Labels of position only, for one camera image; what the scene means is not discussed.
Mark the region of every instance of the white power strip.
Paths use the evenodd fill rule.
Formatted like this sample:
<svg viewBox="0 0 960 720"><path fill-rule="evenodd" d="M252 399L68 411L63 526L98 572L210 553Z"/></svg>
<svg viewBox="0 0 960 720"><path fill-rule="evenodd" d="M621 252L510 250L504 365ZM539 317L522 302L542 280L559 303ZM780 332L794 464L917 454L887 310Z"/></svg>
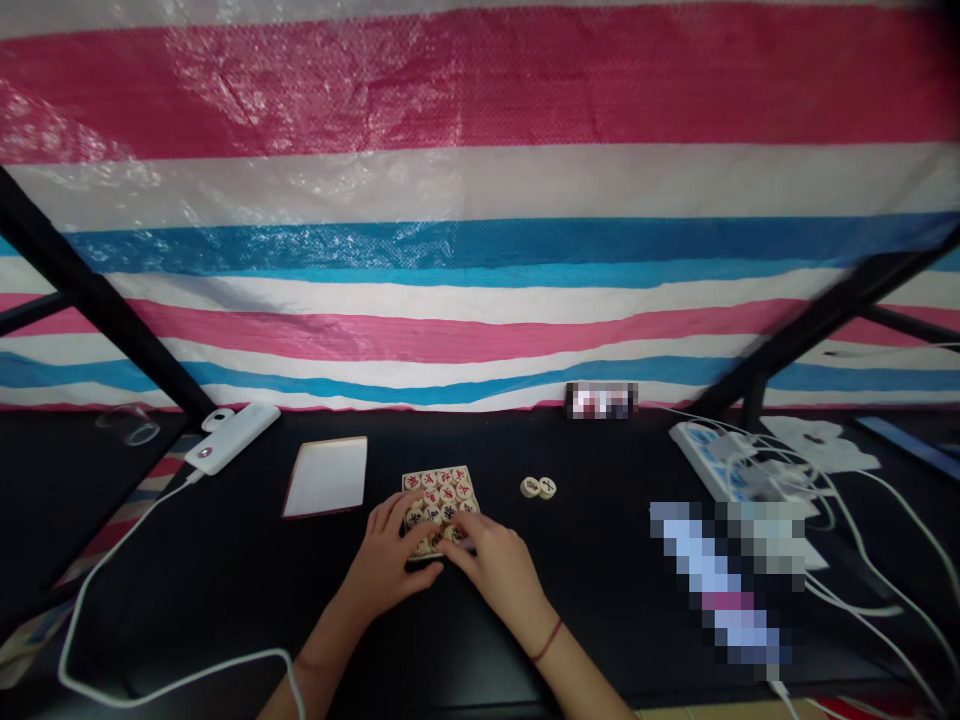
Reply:
<svg viewBox="0 0 960 720"><path fill-rule="evenodd" d="M707 490L717 502L753 502L745 494L747 482L738 474L736 470L730 473L729 485L727 481L726 459L715 458L707 446L721 437L717 431L698 425L695 422L681 422L670 428L670 437L680 446L680 450L686 456L687 460L693 466L700 480L706 486ZM820 514L816 506L809 500L788 495L781 489L770 483L770 491L775 495L772 500L781 502L799 503L800 515L803 518L815 517ZM807 570L822 570L829 567L823 556L817 552L817 549L810 544L810 541L804 538L798 547L801 548L804 565Z"/></svg>

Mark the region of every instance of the plastic sheet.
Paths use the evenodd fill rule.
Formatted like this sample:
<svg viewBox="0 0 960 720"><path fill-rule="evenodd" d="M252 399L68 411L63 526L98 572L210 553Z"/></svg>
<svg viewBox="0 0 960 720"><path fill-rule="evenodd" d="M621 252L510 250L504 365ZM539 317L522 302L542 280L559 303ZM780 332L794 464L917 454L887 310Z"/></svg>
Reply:
<svg viewBox="0 0 960 720"><path fill-rule="evenodd" d="M859 258L958 219L957 78L916 7L0 18L0 162L221 404L495 410L569 380L683 402ZM0 249L0 304L34 285ZM955 286L903 304L955 312ZM0 404L169 407L62 315L0 340ZM767 399L955 400L951 362L821 353Z"/></svg>

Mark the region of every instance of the skin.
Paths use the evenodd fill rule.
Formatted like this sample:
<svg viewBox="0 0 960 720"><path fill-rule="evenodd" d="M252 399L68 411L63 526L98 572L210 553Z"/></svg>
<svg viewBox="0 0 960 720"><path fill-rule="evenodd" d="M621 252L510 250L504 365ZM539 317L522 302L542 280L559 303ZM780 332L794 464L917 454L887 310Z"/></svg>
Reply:
<svg viewBox="0 0 960 720"><path fill-rule="evenodd" d="M374 508L363 543L346 579L294 662L307 717L325 718L343 671L373 620L410 595L426 590L443 570L439 562L408 573L407 558L421 539L437 532L421 523L400 537L410 505L423 492L397 493ZM530 657L540 655L557 625L526 543L513 530L479 513L458 513L461 532L473 539L474 557L443 540L438 549L466 574ZM565 625L549 643L537 669L567 720L634 720L633 712L603 677ZM294 720L297 707L284 679L260 712L260 720Z"/></svg>

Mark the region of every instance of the red string bracelet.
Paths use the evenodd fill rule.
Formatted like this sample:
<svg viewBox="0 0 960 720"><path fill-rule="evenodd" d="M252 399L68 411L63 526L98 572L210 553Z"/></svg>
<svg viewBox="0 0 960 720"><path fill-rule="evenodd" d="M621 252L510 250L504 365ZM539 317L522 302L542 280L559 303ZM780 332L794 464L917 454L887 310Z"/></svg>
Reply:
<svg viewBox="0 0 960 720"><path fill-rule="evenodd" d="M543 650L537 653L536 657L530 658L534 665L540 662L543 659L543 656L547 654L547 650L549 650L550 646L553 645L553 640L557 637L557 633L560 632L561 627L563 627L563 618L557 618L557 624L554 626L553 632L550 633L550 637L547 638L547 644L543 646Z"/></svg>

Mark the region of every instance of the white notepad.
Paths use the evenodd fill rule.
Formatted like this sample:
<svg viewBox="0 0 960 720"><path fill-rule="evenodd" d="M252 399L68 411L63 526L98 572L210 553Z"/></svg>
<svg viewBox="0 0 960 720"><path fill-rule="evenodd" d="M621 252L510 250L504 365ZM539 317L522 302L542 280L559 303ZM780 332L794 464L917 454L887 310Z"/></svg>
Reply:
<svg viewBox="0 0 960 720"><path fill-rule="evenodd" d="M360 507L366 470L365 437L304 443L293 466L283 517L298 518Z"/></svg>

